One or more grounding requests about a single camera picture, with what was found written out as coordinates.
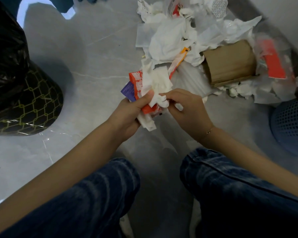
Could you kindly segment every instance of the hand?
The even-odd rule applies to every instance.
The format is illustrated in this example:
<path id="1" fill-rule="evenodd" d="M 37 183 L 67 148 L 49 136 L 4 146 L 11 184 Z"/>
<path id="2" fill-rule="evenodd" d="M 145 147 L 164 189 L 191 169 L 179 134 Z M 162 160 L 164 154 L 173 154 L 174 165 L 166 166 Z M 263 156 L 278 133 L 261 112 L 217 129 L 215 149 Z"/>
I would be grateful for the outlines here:
<path id="1" fill-rule="evenodd" d="M 160 95 L 165 95 L 170 100 L 169 112 L 180 127 L 196 141 L 201 142 L 207 135 L 207 131 L 213 127 L 201 96 L 180 88 Z M 183 106 L 183 110 L 179 111 L 175 107 L 175 103 L 180 103 Z"/>
<path id="2" fill-rule="evenodd" d="M 124 142 L 133 136 L 140 127 L 137 116 L 141 112 L 141 109 L 150 103 L 153 95 L 153 90 L 150 90 L 145 96 L 133 103 L 127 98 L 123 99 L 108 118 L 107 122 L 115 128 L 117 136 L 122 139 L 121 142 Z"/>

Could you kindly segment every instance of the leg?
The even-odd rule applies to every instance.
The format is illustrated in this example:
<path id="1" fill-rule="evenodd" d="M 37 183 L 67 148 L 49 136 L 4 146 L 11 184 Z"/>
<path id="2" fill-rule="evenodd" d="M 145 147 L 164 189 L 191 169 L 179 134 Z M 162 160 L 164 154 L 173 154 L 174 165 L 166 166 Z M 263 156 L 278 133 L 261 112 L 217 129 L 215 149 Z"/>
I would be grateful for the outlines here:
<path id="1" fill-rule="evenodd" d="M 0 237 L 121 237 L 119 219 L 130 209 L 139 188 L 133 165 L 113 159 Z"/>
<path id="2" fill-rule="evenodd" d="M 298 232 L 298 198 L 218 152 L 191 152 L 183 160 L 180 179 L 200 202 L 199 228 L 207 237 Z"/>

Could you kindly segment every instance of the white shoe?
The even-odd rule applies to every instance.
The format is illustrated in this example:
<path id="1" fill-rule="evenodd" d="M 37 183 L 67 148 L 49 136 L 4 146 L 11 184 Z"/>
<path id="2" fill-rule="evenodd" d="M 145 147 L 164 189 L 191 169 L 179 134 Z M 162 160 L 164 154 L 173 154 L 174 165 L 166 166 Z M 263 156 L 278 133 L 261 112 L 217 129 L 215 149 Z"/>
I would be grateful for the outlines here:
<path id="1" fill-rule="evenodd" d="M 196 238 L 195 236 L 195 229 L 198 226 L 198 224 L 201 222 L 201 208 L 200 203 L 194 199 L 193 200 L 193 207 L 192 207 L 192 216 L 191 216 L 191 222 L 189 227 L 189 235 L 190 238 Z"/>
<path id="2" fill-rule="evenodd" d="M 123 217 L 120 218 L 119 225 L 120 225 L 121 231 L 126 236 L 126 238 L 134 238 L 127 214 L 125 214 Z"/>

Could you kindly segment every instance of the cardboard box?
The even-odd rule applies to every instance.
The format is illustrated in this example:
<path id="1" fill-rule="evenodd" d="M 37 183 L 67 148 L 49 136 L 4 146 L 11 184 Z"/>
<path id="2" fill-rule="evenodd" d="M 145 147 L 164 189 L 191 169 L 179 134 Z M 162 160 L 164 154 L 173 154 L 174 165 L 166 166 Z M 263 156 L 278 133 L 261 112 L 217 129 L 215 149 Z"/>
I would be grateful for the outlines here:
<path id="1" fill-rule="evenodd" d="M 204 71 L 213 87 L 254 77 L 256 57 L 246 40 L 203 52 Z"/>

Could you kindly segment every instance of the gray floor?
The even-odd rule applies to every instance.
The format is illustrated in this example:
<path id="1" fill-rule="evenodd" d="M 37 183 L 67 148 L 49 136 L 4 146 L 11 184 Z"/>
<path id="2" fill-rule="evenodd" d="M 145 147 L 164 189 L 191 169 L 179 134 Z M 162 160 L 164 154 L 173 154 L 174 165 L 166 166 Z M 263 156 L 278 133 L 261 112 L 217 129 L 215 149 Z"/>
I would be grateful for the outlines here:
<path id="1" fill-rule="evenodd" d="M 116 108 L 128 73 L 141 67 L 136 9 L 137 0 L 84 1 L 65 20 L 52 6 L 30 6 L 24 30 L 31 59 L 60 84 L 65 103 L 44 132 L 0 137 L 0 200 L 60 159 Z M 215 125 L 298 174 L 298 157 L 282 150 L 270 133 L 268 106 L 222 94 L 210 96 L 206 107 Z M 157 130 L 140 128 L 119 148 L 142 178 L 131 225 L 137 238 L 188 237 L 193 198 L 181 184 L 179 167 L 197 143 L 169 114 L 155 122 Z"/>

